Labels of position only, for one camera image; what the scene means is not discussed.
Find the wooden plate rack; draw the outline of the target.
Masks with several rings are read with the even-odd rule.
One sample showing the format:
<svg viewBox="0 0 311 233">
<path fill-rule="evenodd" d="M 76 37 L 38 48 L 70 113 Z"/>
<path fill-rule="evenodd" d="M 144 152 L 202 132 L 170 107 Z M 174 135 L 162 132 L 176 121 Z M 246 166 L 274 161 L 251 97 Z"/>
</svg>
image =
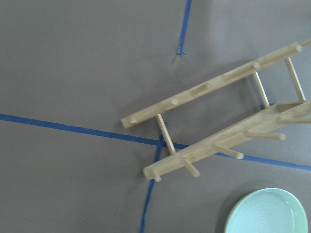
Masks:
<svg viewBox="0 0 311 233">
<path fill-rule="evenodd" d="M 311 122 L 311 102 L 304 96 L 291 57 L 299 54 L 310 44 L 310 40 L 302 43 L 295 42 L 122 118 L 121 123 L 126 129 L 155 118 L 168 146 L 170 155 L 167 158 L 154 162 L 143 169 L 146 180 L 159 182 L 162 175 L 182 167 L 185 167 L 192 176 L 199 177 L 200 172 L 193 165 L 197 161 L 219 152 L 236 159 L 243 159 L 243 153 L 232 150 L 234 146 L 253 138 L 283 140 L 286 136 L 275 133 L 275 130 L 289 124 L 309 124 Z M 292 78 L 298 100 L 270 105 L 258 72 L 282 61 L 285 62 Z M 176 151 L 162 114 L 250 75 L 255 78 L 260 97 L 263 100 L 263 110 L 185 149 Z"/>
</svg>

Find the light green plate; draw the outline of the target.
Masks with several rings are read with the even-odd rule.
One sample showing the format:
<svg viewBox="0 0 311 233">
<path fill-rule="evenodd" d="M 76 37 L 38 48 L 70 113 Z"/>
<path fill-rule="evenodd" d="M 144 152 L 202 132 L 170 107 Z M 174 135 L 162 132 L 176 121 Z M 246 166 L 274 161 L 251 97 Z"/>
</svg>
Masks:
<svg viewBox="0 0 311 233">
<path fill-rule="evenodd" d="M 230 211 L 225 233 L 307 233 L 303 205 L 292 193 L 265 188 L 241 198 Z"/>
</svg>

